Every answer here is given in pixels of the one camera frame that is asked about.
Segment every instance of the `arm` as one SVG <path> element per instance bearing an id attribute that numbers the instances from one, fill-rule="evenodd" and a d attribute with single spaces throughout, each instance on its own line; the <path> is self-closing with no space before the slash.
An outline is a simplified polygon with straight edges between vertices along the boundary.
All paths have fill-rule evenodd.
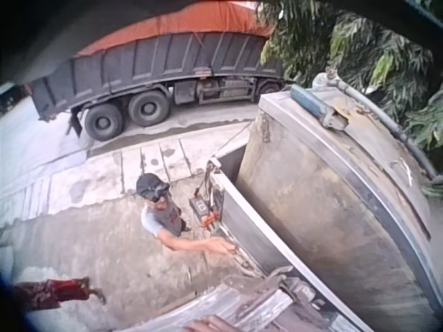
<path id="1" fill-rule="evenodd" d="M 179 239 L 168 230 L 162 228 L 158 233 L 160 242 L 173 251 L 212 251 L 227 254 L 235 250 L 232 243 L 221 237 L 211 237 L 204 240 Z"/>

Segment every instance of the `tire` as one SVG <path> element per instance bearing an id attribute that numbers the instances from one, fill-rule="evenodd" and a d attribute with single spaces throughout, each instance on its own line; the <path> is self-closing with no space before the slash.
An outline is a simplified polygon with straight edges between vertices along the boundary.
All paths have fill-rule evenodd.
<path id="1" fill-rule="evenodd" d="M 255 94 L 255 102 L 260 100 L 260 96 L 266 93 L 278 92 L 282 89 L 282 87 L 277 82 L 266 82 L 263 84 Z"/>
<path id="2" fill-rule="evenodd" d="M 89 109 L 84 119 L 84 126 L 91 138 L 104 142 L 122 133 L 123 116 L 116 105 L 101 104 Z"/>
<path id="3" fill-rule="evenodd" d="M 158 90 L 135 95 L 129 102 L 129 117 L 140 127 L 150 127 L 163 122 L 169 111 L 168 98 Z"/>

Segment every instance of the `metal pipe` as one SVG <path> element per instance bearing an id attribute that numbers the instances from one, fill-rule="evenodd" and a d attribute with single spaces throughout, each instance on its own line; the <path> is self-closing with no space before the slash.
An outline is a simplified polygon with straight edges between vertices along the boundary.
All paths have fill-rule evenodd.
<path id="1" fill-rule="evenodd" d="M 380 109 L 376 104 L 371 102 L 364 94 L 358 92 L 349 84 L 336 78 L 328 77 L 328 86 L 334 86 L 338 90 L 342 91 L 344 94 L 354 98 L 360 102 L 363 106 L 367 107 L 373 114 L 375 114 L 380 122 L 389 130 L 389 132 L 399 141 L 403 142 L 409 152 L 414 156 L 417 162 L 425 170 L 428 177 L 433 180 L 437 177 L 437 171 L 435 171 L 434 166 L 429 161 L 428 157 L 415 143 L 405 134 L 403 129 L 389 117 L 382 109 Z"/>

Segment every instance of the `tree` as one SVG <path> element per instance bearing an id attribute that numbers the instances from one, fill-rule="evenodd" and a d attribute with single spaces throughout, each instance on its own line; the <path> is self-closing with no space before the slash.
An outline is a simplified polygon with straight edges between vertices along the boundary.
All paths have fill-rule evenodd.
<path id="1" fill-rule="evenodd" d="M 416 1 L 443 19 L 443 1 Z M 430 51 L 369 19 L 313 0 L 266 2 L 257 14 L 275 26 L 262 61 L 280 57 L 286 76 L 304 87 L 327 65 L 360 91 L 376 87 L 376 103 L 443 170 L 443 67 Z"/>

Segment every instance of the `orange tarp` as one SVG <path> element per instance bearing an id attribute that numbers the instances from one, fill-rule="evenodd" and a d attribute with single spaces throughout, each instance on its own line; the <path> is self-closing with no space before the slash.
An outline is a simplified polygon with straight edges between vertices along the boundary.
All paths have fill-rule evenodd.
<path id="1" fill-rule="evenodd" d="M 204 1 L 178 12 L 152 17 L 117 30 L 87 46 L 78 55 L 91 55 L 98 50 L 106 50 L 137 39 L 188 32 L 248 33 L 268 37 L 271 29 L 260 25 L 255 18 L 254 9 L 247 6 L 233 1 Z"/>

